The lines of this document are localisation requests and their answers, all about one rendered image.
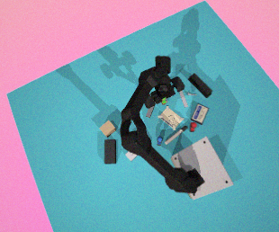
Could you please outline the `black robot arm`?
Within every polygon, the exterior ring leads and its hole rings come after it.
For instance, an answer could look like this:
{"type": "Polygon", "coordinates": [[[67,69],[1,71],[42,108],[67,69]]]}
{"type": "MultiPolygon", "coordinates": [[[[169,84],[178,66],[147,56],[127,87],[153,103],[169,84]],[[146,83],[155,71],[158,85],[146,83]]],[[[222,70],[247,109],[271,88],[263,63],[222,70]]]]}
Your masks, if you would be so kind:
{"type": "Polygon", "coordinates": [[[147,100],[150,91],[155,87],[159,92],[167,92],[170,88],[171,57],[156,56],[156,66],[142,71],[139,85],[121,111],[121,146],[127,151],[141,156],[165,178],[167,186],[175,192],[196,193],[197,187],[205,183],[194,168],[185,171],[183,167],[173,167],[151,145],[146,125],[140,117],[140,110],[147,100]],[[131,120],[137,130],[129,131],[131,120]]]}

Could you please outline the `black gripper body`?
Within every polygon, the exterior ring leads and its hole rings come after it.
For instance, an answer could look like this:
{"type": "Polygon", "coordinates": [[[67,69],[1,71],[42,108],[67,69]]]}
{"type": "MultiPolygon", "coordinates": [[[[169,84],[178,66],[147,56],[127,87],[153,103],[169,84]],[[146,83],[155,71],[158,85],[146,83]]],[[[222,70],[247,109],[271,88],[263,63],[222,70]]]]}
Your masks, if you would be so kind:
{"type": "Polygon", "coordinates": [[[155,102],[158,102],[162,100],[163,98],[169,96],[172,92],[174,92],[174,88],[176,88],[177,92],[181,92],[185,89],[185,84],[181,80],[179,76],[176,76],[175,78],[171,79],[172,85],[170,84],[170,88],[167,92],[159,92],[156,88],[156,92],[152,94],[152,96],[149,94],[147,100],[144,102],[147,109],[153,107],[155,105],[155,102]],[[155,102],[154,102],[154,100],[155,102]]]}

